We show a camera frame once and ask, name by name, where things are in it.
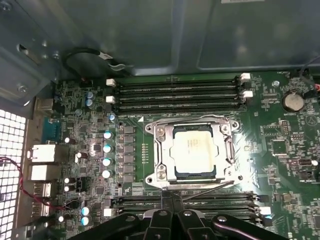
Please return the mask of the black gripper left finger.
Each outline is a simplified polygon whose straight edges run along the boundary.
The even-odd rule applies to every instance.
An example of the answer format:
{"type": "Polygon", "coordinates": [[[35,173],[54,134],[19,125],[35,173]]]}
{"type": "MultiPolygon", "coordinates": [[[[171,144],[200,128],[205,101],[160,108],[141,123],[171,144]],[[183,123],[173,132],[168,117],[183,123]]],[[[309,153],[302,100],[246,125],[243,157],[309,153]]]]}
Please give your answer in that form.
{"type": "Polygon", "coordinates": [[[108,240],[169,240],[173,226],[173,192],[121,196],[114,200],[117,216],[107,222],[108,240]]]}

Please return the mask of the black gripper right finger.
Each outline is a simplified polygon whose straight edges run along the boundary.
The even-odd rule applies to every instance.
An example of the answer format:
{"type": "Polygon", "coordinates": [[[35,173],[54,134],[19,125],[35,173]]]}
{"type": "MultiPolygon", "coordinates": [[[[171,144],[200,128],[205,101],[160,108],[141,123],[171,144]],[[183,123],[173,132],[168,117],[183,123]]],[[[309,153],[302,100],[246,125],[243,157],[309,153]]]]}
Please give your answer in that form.
{"type": "Polygon", "coordinates": [[[234,194],[174,194],[172,210],[188,240],[283,240],[265,229],[272,218],[258,212],[256,200],[234,194]]]}

